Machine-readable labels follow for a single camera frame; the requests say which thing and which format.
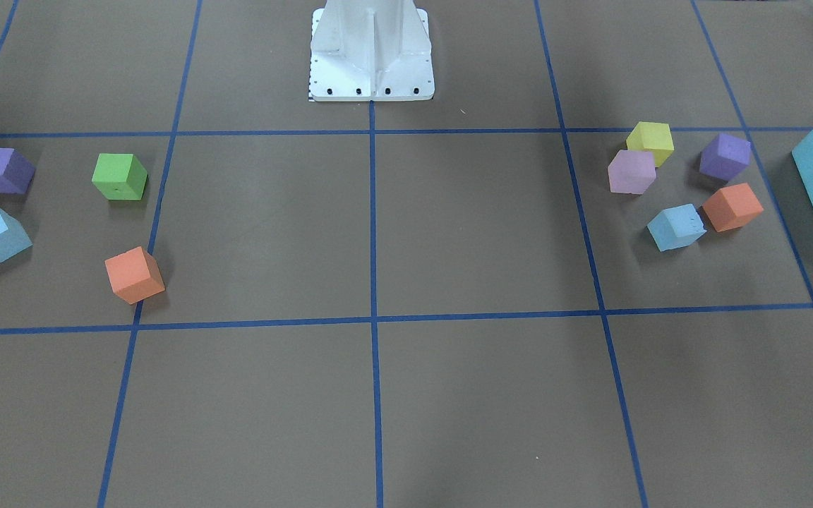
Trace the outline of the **orange foam block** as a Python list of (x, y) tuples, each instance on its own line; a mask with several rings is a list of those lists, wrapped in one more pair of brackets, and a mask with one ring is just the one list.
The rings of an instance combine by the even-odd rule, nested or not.
[(741, 228), (764, 212), (764, 206), (748, 183), (720, 188), (704, 202), (702, 209), (718, 232)]
[(167, 289), (155, 258), (142, 246), (107, 258), (104, 267), (112, 292), (129, 305)]

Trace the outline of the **purple foam block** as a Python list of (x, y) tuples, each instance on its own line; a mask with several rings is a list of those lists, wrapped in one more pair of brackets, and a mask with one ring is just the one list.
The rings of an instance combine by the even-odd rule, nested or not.
[(705, 176), (731, 181), (751, 164), (752, 143), (739, 136), (719, 133), (703, 149), (698, 171)]
[(0, 193), (26, 194), (35, 171), (35, 165), (19, 151), (0, 147)]

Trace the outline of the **green foam block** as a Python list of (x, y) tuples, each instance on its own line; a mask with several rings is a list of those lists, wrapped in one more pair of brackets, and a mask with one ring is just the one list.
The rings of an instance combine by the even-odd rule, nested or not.
[(108, 200), (141, 200), (148, 171), (134, 154), (100, 153), (91, 182)]

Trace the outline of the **yellow foam block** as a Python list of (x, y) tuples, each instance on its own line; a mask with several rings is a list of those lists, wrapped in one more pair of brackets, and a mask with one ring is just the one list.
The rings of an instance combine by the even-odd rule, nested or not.
[(657, 168), (662, 167), (675, 151), (671, 129), (661, 122), (638, 122), (625, 142), (630, 150), (651, 152)]

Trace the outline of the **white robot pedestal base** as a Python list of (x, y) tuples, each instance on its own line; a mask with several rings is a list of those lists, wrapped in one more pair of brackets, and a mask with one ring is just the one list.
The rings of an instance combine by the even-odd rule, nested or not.
[(328, 1), (312, 13), (308, 97), (316, 102), (435, 96), (429, 17), (413, 1)]

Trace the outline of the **light pink foam block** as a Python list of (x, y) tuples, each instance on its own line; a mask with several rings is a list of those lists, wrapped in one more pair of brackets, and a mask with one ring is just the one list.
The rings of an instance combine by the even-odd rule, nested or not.
[(643, 194), (657, 180), (657, 167), (651, 151), (620, 149), (608, 164), (612, 193)]

